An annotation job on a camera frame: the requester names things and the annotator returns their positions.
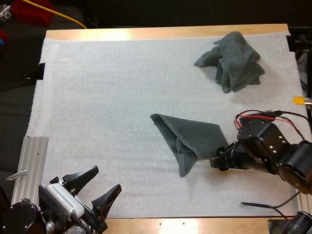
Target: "folded gray towel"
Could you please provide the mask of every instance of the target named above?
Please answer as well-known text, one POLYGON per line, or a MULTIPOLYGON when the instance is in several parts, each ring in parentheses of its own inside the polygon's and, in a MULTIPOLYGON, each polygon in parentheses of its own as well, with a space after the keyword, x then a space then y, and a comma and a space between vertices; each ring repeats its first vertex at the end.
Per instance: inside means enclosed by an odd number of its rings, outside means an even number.
POLYGON ((194 65, 197 67, 216 66, 216 83, 229 93, 246 87, 247 84, 260 84, 260 75, 265 71, 256 63, 260 55, 244 39, 240 32, 231 32, 216 41, 219 46, 204 53, 194 65))
POLYGON ((228 143, 220 126, 160 114, 151 115, 179 164, 184 177, 197 160, 216 157, 217 149, 228 143))

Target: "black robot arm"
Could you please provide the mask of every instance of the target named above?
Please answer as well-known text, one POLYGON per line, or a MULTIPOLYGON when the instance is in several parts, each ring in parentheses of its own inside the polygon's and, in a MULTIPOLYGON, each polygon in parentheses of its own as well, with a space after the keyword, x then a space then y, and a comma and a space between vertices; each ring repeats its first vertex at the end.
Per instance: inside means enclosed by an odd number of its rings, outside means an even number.
POLYGON ((290 144, 271 121, 248 118, 242 122, 237 141, 219 148, 217 157, 210 159, 211 166, 279 175, 300 192, 312 194, 312 143, 290 144))

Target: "black cable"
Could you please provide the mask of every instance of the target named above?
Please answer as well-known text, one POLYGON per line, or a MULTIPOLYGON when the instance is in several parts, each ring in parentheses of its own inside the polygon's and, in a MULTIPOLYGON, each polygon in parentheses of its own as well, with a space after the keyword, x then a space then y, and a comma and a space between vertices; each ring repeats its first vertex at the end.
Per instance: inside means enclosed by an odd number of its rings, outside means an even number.
POLYGON ((298 117, 304 118, 308 122, 311 133, 312 133, 312 124, 310 123, 309 119, 307 117, 305 117, 304 115, 294 113, 294 112, 289 112, 289 111, 278 111, 278 113, 281 113, 281 115, 282 114, 288 114, 288 115, 293 115, 293 116, 298 116, 298 117))
POLYGON ((302 133, 299 131, 299 129, 297 129, 296 125, 289 118, 284 117, 284 116, 280 116, 280 118, 289 121, 292 124, 293 128, 296 130, 296 132, 299 134, 299 136, 302 138, 302 140, 306 140, 304 136, 302 135, 302 133))
POLYGON ((288 200, 284 201, 282 204, 279 204, 278 206, 274 206, 275 208, 280 208, 282 206, 285 206, 288 202, 290 202, 291 200, 293 200, 296 196, 299 195, 299 191, 297 193, 295 193, 294 195, 292 195, 288 200))
POLYGON ((290 202, 291 200, 293 200, 300 192, 295 193, 294 195, 292 195, 289 199, 287 199, 286 201, 284 201, 283 203, 277 205, 277 206, 270 206, 270 205, 266 205, 266 204, 259 204, 259 203, 250 203, 250 202, 241 202, 241 204, 243 205, 247 205, 247 206, 255 206, 255 207, 260 207, 260 208, 267 208, 267 209, 273 209, 276 212, 278 212, 284 219, 288 220, 286 216, 284 216, 284 214, 282 212, 280 212, 277 208, 280 208, 284 205, 286 205, 288 202, 290 202))

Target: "metal bracket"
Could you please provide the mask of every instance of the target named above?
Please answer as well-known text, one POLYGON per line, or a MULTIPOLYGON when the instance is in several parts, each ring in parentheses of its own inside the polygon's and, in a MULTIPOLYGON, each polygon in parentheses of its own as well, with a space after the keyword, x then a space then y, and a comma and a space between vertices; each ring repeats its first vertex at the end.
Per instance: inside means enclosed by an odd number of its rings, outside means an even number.
POLYGON ((18 173, 7 178, 10 181, 15 179, 12 205, 22 198, 28 198, 38 205, 38 187, 42 180, 48 141, 47 137, 24 137, 18 173))
POLYGON ((23 175, 27 175, 27 169, 25 169, 24 171, 21 171, 21 172, 17 172, 15 174, 9 176, 6 180, 7 181, 12 181, 12 180, 17 179, 20 176, 23 176, 23 175))

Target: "wooden table edge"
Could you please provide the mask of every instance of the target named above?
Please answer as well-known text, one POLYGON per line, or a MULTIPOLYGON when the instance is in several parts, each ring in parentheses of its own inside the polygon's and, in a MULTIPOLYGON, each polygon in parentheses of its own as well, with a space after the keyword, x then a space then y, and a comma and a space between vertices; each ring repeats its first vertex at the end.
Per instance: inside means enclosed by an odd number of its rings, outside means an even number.
POLYGON ((56 40, 134 40, 224 36, 232 31, 243 35, 288 31, 287 24, 244 24, 162 28, 109 28, 48 30, 46 38, 56 40))

